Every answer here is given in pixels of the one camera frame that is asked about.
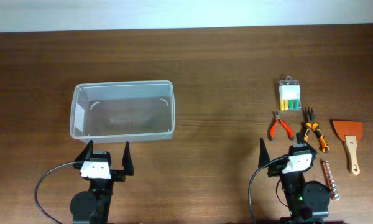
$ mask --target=orange scraper blade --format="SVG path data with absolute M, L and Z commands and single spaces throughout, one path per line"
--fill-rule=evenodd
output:
M 356 141 L 361 140 L 363 123 L 360 121 L 333 121 L 333 127 L 342 141 L 346 141 L 346 136 L 355 136 Z

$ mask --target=package of colored markers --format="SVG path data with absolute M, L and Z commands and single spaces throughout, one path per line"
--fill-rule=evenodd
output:
M 288 76 L 279 81 L 280 110 L 300 110 L 300 82 Z

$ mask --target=cable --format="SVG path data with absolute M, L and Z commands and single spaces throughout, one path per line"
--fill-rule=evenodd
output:
M 54 221 L 55 223 L 57 224 L 62 224 L 60 221 L 54 219 L 54 217 L 52 217 L 51 215 L 49 215 L 47 212 L 45 212 L 45 210 L 42 208 L 42 206 L 40 205 L 39 203 L 39 200 L 37 200 L 37 191 L 40 187 L 40 184 L 43 182 L 44 178 L 46 178 L 49 174 L 51 174 L 53 171 L 59 169 L 59 168 L 62 168 L 62 167 L 65 167 L 67 165 L 72 165 L 72 164 L 76 164 L 76 163 L 80 163 L 80 162 L 67 162 L 66 164 L 62 164 L 62 165 L 59 165 L 57 167 L 54 167 L 52 170 L 46 172 L 41 178 L 40 180 L 37 182 L 37 185 L 36 185 L 36 188 L 35 188 L 35 192 L 34 192 L 34 196 L 35 196 L 35 203 L 36 203 L 36 206 L 37 208 L 45 215 L 47 216 L 49 219 L 51 219 L 52 221 Z
M 247 191 L 247 196 L 249 197 L 249 209 L 250 209 L 250 216 L 251 216 L 251 219 L 253 221 L 253 224 L 256 224 L 256 218 L 254 217 L 254 211 L 253 211 L 253 207 L 251 205 L 251 186 L 253 184 L 253 180 L 254 178 L 256 177 L 256 175 L 262 170 L 262 169 L 265 169 L 267 168 L 269 165 L 273 164 L 274 162 L 277 162 L 279 160 L 282 160 L 282 159 L 286 159 L 287 156 L 281 156 L 281 157 L 278 157 L 276 159 L 273 159 L 271 161 L 269 161 L 266 165 L 260 167 L 259 169 L 257 169 L 254 174 L 251 176 L 251 179 L 250 179 L 250 182 L 249 182 L 249 189 Z
M 278 183 L 276 184 L 276 188 L 275 188 L 275 191 L 276 191 L 276 197 L 278 198 L 279 202 L 280 202 L 282 205 L 288 207 L 288 206 L 287 206 L 286 204 L 284 204 L 284 203 L 280 200 L 280 198 L 279 198 L 279 195 L 278 195 L 278 186 L 279 186 L 279 183 L 280 183 L 280 179 L 279 179 Z

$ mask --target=red handle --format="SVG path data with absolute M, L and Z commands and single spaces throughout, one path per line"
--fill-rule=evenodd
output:
M 269 131 L 269 140 L 270 141 L 274 140 L 274 131 L 275 131 L 276 125 L 278 125 L 278 120 L 277 119 L 274 120 L 274 122 L 272 122 L 272 127 Z
M 292 129 L 282 119 L 279 119 L 279 122 L 286 129 L 288 138 L 290 140 L 294 140 L 294 134 L 293 134 Z

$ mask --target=clear plastic container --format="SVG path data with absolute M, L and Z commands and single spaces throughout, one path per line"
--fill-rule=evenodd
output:
M 175 102 L 170 81 L 79 84 L 70 112 L 70 135 L 84 143 L 171 139 Z

